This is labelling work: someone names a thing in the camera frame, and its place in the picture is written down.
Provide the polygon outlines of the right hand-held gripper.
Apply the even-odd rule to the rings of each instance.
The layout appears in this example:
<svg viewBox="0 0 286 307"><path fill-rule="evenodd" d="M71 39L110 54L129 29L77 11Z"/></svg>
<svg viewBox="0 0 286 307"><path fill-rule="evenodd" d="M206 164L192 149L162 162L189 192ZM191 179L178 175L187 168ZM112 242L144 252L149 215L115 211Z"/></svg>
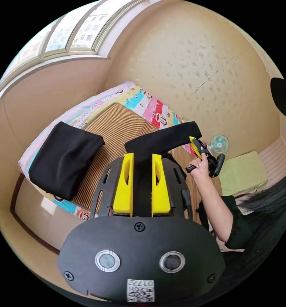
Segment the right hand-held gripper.
<svg viewBox="0 0 286 307"><path fill-rule="evenodd" d="M190 145L192 150L194 151L195 155L202 159L201 154L205 153L208 159L208 169L209 169L209 177L214 178L218 177L220 174L220 155L215 158L209 151L207 145L201 140L190 136Z"/></svg>

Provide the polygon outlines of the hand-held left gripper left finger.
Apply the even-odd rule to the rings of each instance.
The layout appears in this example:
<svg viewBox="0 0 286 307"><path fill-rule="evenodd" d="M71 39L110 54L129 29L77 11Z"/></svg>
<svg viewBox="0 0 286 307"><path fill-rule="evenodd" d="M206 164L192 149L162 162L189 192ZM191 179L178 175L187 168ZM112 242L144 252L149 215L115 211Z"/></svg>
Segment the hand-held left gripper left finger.
<svg viewBox="0 0 286 307"><path fill-rule="evenodd" d="M134 153L124 155L113 202L114 214L133 213Z"/></svg>

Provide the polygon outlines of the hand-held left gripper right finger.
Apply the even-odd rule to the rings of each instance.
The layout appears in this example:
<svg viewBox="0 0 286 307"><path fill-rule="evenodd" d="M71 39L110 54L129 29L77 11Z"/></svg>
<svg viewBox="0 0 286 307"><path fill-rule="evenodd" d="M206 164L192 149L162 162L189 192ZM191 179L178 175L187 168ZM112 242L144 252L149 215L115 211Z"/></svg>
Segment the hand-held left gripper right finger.
<svg viewBox="0 0 286 307"><path fill-rule="evenodd" d="M170 200L162 163L162 156L152 154L152 184L151 184L151 213L169 214Z"/></svg>

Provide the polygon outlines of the person's right hand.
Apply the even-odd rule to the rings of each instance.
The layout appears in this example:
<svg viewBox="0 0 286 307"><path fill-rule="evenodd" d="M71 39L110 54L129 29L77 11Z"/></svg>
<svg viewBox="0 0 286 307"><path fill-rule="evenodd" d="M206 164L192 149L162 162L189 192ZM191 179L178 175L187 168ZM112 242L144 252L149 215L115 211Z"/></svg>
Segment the person's right hand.
<svg viewBox="0 0 286 307"><path fill-rule="evenodd" d="M208 159L205 153L201 154L201 159L196 157L190 163L189 166L195 166L195 169L191 171L191 176L193 179L208 178Z"/></svg>

